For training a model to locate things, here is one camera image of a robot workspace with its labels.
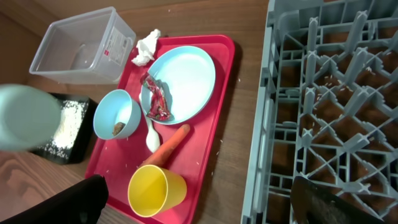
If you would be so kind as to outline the white tissue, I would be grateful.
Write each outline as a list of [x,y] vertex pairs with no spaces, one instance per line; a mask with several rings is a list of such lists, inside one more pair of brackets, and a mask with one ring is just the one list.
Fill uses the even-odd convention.
[[154,54],[157,48],[157,41],[161,36],[161,31],[154,29],[147,37],[137,42],[136,48],[138,55],[131,60],[134,65],[138,67],[147,65],[151,60],[154,60]]

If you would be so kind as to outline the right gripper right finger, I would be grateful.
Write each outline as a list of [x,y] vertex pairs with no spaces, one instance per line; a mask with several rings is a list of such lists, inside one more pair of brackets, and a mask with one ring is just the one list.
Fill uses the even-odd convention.
[[290,202],[298,224],[384,224],[304,177],[294,179]]

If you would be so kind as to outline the white rice pile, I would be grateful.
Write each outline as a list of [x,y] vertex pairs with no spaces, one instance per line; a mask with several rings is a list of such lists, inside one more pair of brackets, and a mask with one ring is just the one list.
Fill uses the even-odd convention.
[[39,146],[39,149],[52,156],[68,159],[83,122],[86,105],[82,101],[61,101],[60,124],[49,142]]

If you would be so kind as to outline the light blue plate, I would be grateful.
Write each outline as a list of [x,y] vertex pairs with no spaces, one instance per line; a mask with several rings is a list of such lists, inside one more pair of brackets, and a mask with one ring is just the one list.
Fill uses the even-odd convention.
[[176,47],[161,55],[147,73],[165,92],[171,117],[154,122],[173,125],[197,115],[209,102],[215,89],[216,70],[212,58],[194,46]]

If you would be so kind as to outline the green bowl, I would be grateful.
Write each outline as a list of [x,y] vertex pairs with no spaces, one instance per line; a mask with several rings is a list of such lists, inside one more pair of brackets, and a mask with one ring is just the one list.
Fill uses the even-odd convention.
[[1,85],[1,150],[28,151],[53,137],[61,107],[51,94],[18,84]]

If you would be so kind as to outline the yellow plastic cup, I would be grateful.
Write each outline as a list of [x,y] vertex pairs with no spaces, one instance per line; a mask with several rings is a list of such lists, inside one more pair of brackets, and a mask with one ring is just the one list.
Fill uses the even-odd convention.
[[155,165],[138,168],[127,188],[131,209],[143,218],[174,208],[186,195],[187,183],[181,175]]

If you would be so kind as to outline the orange carrot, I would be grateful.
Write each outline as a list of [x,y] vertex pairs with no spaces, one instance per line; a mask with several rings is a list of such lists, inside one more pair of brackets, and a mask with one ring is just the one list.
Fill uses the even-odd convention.
[[168,161],[169,157],[177,148],[177,146],[185,139],[187,134],[190,132],[190,129],[191,127],[189,124],[183,124],[181,127],[179,127],[171,138],[160,145],[155,153],[142,162],[140,167],[146,165],[162,167]]

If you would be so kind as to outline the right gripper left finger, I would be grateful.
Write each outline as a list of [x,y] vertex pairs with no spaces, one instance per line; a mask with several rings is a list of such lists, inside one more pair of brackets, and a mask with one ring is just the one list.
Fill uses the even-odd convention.
[[95,174],[1,223],[96,223],[108,197],[106,179]]

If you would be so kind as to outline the brown food scrap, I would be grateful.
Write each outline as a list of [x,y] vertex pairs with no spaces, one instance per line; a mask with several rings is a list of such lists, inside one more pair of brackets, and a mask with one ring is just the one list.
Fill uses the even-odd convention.
[[124,129],[125,125],[123,122],[116,123],[112,132],[113,136],[117,136]]

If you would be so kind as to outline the light blue bowl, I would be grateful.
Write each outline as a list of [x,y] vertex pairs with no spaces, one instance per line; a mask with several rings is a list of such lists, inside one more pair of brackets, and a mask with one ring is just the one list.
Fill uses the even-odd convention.
[[[124,129],[113,136],[114,125],[125,123]],[[122,89],[109,92],[99,103],[94,119],[95,134],[104,140],[124,139],[129,137],[141,122],[141,107],[130,94]]]

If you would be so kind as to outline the red snack wrapper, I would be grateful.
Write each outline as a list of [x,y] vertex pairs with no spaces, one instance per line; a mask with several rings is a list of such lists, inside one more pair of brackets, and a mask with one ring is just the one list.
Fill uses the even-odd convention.
[[171,113],[167,105],[165,91],[162,87],[161,81],[155,80],[149,73],[145,73],[140,78],[140,83],[152,93],[150,109],[147,112],[147,117],[157,121],[169,120],[171,118]]

